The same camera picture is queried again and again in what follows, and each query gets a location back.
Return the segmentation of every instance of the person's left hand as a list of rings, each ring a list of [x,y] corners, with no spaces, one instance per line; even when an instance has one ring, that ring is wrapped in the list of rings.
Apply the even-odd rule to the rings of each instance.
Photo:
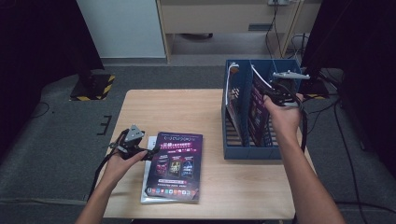
[[[115,153],[107,162],[105,172],[99,184],[106,184],[114,189],[117,183],[124,177],[126,172],[138,161],[141,161],[147,151],[142,151],[128,160],[124,160],[119,153]]]

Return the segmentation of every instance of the white wall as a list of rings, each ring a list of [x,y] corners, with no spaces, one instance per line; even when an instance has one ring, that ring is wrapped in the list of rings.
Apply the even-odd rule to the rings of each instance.
[[[155,0],[78,0],[101,58],[165,58]]]

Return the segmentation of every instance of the power outlet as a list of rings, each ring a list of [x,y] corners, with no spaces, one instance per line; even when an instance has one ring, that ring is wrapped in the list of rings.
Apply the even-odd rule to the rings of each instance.
[[[290,0],[268,0],[268,6],[286,6],[290,4]]]

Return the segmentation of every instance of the table top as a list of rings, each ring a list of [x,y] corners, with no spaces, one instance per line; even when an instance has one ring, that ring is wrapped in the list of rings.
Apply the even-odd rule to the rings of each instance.
[[[112,140],[135,124],[146,132],[204,136],[198,204],[140,202],[145,163],[135,164],[113,190],[105,217],[187,219],[292,219],[294,206],[282,161],[223,158],[222,90],[133,90],[122,105]],[[312,165],[308,150],[305,151]]]

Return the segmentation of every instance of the human arm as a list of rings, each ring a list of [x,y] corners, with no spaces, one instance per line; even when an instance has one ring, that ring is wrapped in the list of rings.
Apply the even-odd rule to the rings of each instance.
[[[126,172],[146,154],[147,151],[142,151],[128,160],[121,158],[118,153],[114,154],[107,162],[102,179],[79,215],[76,224],[101,223],[111,192]]]
[[[299,223],[345,223],[300,149],[297,129],[301,113],[298,107],[277,106],[268,97],[264,97],[264,104],[271,114]]]

